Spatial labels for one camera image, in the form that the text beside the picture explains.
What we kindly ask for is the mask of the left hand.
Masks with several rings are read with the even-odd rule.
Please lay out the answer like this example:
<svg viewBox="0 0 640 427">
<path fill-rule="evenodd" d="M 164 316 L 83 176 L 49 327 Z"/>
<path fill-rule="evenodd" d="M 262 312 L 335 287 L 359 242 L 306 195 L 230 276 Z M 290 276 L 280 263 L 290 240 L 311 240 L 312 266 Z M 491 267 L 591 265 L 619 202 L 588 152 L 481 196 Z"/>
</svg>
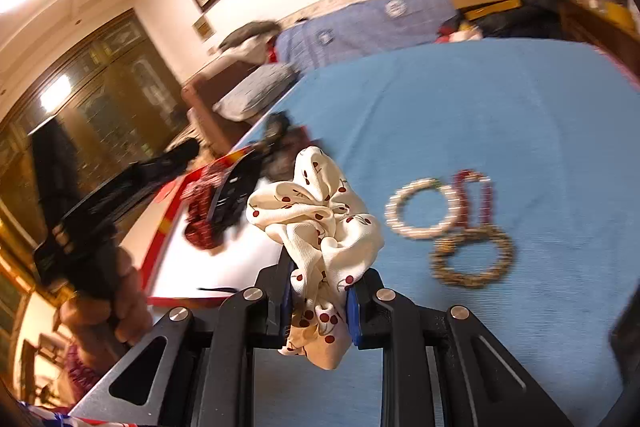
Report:
<svg viewBox="0 0 640 427">
<path fill-rule="evenodd" d="M 72 333 L 78 355 L 95 369 L 115 363 L 122 357 L 116 348 L 135 345 L 153 325 L 141 275 L 130 254 L 118 248 L 116 259 L 119 281 L 112 300 L 76 293 L 60 308 L 61 322 Z"/>
</svg>

